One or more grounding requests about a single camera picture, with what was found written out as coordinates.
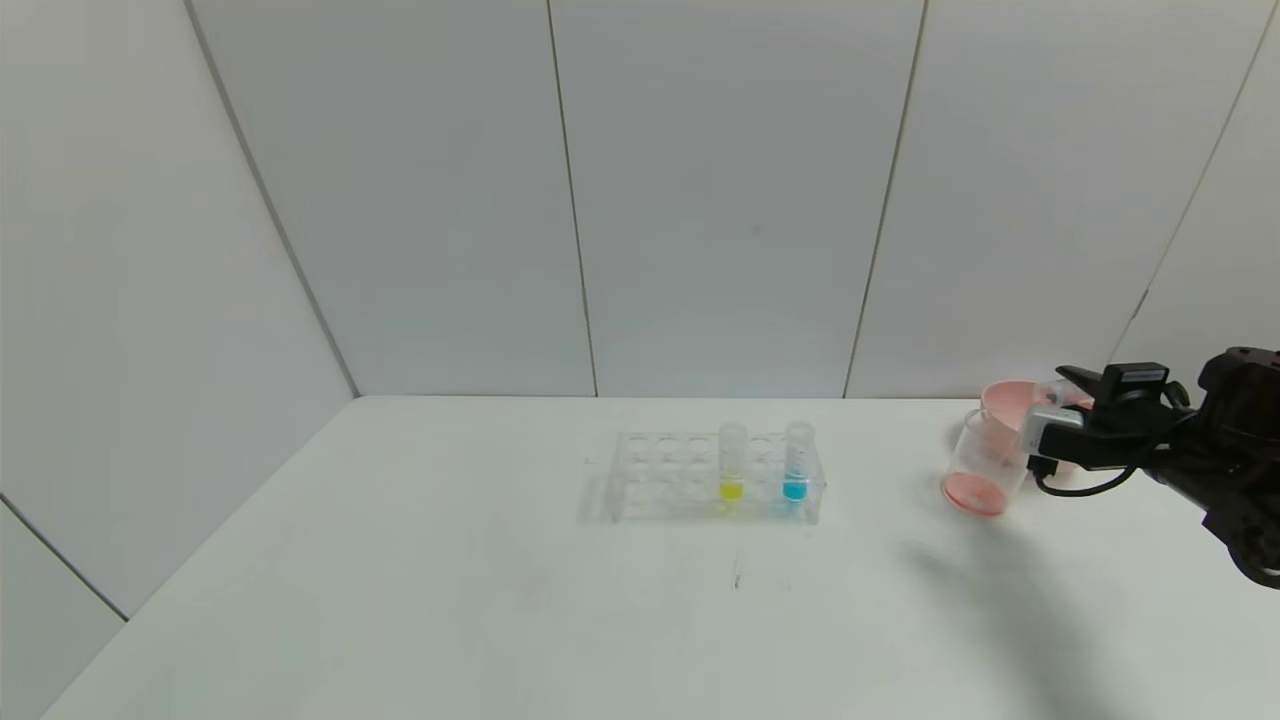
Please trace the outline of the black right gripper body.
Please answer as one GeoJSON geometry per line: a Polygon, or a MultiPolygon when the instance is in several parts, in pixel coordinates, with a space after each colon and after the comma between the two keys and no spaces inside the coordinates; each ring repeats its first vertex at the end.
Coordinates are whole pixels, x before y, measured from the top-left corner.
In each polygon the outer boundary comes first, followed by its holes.
{"type": "Polygon", "coordinates": [[[1187,389],[1158,363],[1119,363],[1093,389],[1093,419],[1114,430],[1164,430],[1192,416],[1187,389]]]}

